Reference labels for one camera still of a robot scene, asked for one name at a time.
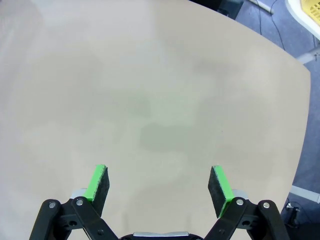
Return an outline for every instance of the yellow basket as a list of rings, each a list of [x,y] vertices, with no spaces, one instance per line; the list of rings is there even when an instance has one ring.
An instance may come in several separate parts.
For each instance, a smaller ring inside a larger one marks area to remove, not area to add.
[[[320,0],[301,0],[302,10],[320,26]]]

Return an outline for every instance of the silver screw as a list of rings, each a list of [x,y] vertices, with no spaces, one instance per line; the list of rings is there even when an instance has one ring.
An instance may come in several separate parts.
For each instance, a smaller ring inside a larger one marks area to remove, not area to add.
[[[238,204],[238,205],[243,205],[244,204],[244,201],[242,200],[242,199],[238,199],[237,201],[236,201],[236,204]]]
[[[50,202],[49,208],[53,209],[55,206],[56,206],[56,203],[54,201]]]
[[[270,204],[267,203],[267,202],[264,202],[264,203],[263,203],[263,207],[264,207],[265,209],[268,209],[268,208],[270,207]]]
[[[84,201],[82,201],[81,199],[79,199],[79,200],[76,201],[76,204],[77,204],[78,206],[81,206],[82,204],[84,204]]]

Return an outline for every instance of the green tape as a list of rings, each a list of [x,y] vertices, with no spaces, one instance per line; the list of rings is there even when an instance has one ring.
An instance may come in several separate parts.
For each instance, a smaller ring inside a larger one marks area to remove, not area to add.
[[[228,182],[228,179],[225,175],[225,172],[221,166],[214,166],[213,167],[214,172],[216,174],[216,177],[219,181],[220,187],[223,191],[225,202],[222,206],[219,218],[224,214],[228,204],[232,201],[232,199],[235,197],[234,193],[232,192],[231,186]]]
[[[90,184],[83,195],[86,199],[88,199],[89,202],[92,202],[95,199],[98,186],[106,169],[106,165],[103,164],[99,164],[96,166]]]

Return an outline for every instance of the floor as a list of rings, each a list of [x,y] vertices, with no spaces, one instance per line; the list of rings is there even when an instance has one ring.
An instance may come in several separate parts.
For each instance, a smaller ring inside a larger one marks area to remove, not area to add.
[[[274,0],[262,0],[262,2],[271,7]],[[277,0],[272,9],[274,10],[273,20],[281,34],[283,45],[271,16],[264,10],[261,10],[259,15],[258,7],[251,2],[243,3],[236,21],[260,33],[261,16],[261,34],[281,48],[284,46],[285,51],[293,57],[298,57],[319,44],[318,40],[314,39],[313,35],[290,15],[285,0]],[[292,184],[320,193],[320,59],[309,62],[305,66],[311,74],[309,115],[300,162]],[[302,208],[297,215],[297,221],[300,224],[320,223],[320,204],[291,193],[288,195],[288,201],[292,202],[294,207],[300,205]],[[289,216],[285,209],[281,214],[284,219]]]

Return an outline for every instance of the gray carpet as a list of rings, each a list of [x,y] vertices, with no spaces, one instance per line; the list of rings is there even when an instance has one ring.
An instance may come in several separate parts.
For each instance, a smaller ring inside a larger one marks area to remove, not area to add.
[[[274,0],[262,0],[262,2],[271,7]],[[318,44],[318,40],[314,43],[313,35],[290,15],[284,0],[278,0],[272,9],[274,10],[273,20],[279,29],[286,52],[298,57]],[[260,11],[260,15],[262,35],[282,48],[271,16],[264,10]],[[243,3],[236,21],[260,33],[259,10],[251,2],[245,1]],[[309,115],[300,162],[293,185],[320,193],[320,57],[318,61],[309,62],[305,66],[311,74]],[[297,215],[297,221],[300,224],[320,222],[320,204],[293,194],[289,194],[288,199],[297,202],[292,205],[298,207],[300,204],[303,208]],[[283,218],[288,217],[287,213],[286,210],[282,211]]]

